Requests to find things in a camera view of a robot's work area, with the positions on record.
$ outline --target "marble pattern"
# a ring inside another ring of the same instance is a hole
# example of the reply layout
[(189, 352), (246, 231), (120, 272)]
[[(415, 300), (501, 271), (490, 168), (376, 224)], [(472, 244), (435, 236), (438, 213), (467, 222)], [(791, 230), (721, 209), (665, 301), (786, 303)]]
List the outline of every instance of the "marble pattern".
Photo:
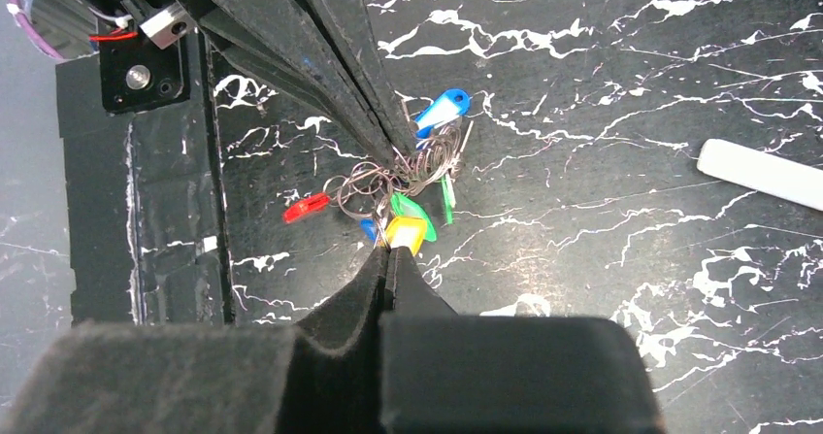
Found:
[[(672, 432), (823, 427), (823, 214), (696, 170), (721, 138), (823, 167), (818, 0), (372, 0), (397, 92), (473, 96), (454, 225), (419, 265), (458, 312), (610, 317)], [(369, 251), (281, 213), (364, 158), (215, 59), (240, 323), (304, 316)]]

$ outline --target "pile of key rings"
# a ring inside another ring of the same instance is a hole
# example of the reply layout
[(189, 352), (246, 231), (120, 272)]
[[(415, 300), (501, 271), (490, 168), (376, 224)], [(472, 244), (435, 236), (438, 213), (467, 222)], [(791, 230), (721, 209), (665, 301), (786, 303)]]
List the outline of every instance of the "pile of key rings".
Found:
[(452, 223), (452, 180), (460, 172), (463, 150), (474, 125), (470, 121), (463, 135), (461, 116), (468, 108), (469, 95), (465, 91), (446, 91), (415, 121), (420, 129), (414, 153), (403, 156), (395, 150), (393, 167), (382, 167), (369, 160), (354, 165), (349, 175), (332, 177), (323, 185), (322, 192), (289, 207), (283, 213), (283, 221), (291, 223), (333, 206), (359, 221), (375, 245), (409, 246), (416, 253), (423, 239), (437, 240), (437, 232), (425, 211), (410, 198), (426, 186), (440, 183), (446, 223)]

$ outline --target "metal wire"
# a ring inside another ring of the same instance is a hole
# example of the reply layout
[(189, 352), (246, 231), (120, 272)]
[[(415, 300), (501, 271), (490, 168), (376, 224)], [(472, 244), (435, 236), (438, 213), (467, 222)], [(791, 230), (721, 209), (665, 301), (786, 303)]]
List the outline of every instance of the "metal wire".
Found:
[[(348, 176), (337, 175), (327, 180), (323, 191), (331, 198), (331, 204), (354, 219), (371, 218), (378, 229), (379, 240), (385, 241), (383, 222), (388, 217), (391, 196), (395, 192), (409, 197), (420, 194), (429, 184), (437, 182), (446, 173), (456, 177), (460, 170), (460, 156), (472, 130), (471, 122), (465, 138), (460, 131), (461, 118), (435, 130), (421, 140), (418, 150), (408, 157), (398, 151), (394, 167), (388, 169), (372, 161), (356, 164)], [(366, 212), (355, 212), (346, 205), (359, 196), (367, 206)]]

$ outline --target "screw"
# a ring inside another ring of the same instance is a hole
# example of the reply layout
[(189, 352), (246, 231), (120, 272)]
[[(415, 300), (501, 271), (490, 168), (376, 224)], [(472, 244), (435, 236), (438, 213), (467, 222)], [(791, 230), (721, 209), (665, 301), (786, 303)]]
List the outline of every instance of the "screw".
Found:
[(151, 81), (151, 72), (143, 65), (135, 65), (126, 73), (126, 85), (134, 90), (143, 89)]

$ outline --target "purple cable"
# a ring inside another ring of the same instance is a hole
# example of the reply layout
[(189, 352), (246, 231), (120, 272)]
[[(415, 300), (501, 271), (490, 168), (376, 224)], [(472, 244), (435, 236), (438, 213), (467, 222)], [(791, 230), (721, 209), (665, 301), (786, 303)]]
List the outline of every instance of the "purple cable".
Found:
[(9, 0), (9, 4), (17, 8), (17, 12), (14, 16), (17, 23), (21, 28), (23, 28), (23, 31), (25, 31), (26, 36), (28, 36), (28, 38), (31, 39), (31, 41), (46, 54), (57, 59), (62, 59), (63, 55), (53, 48), (51, 44), (47, 43), (46, 40), (34, 30), (34, 26), (31, 25), (31, 21), (28, 20), (28, 17), (20, 6), (20, 0)]

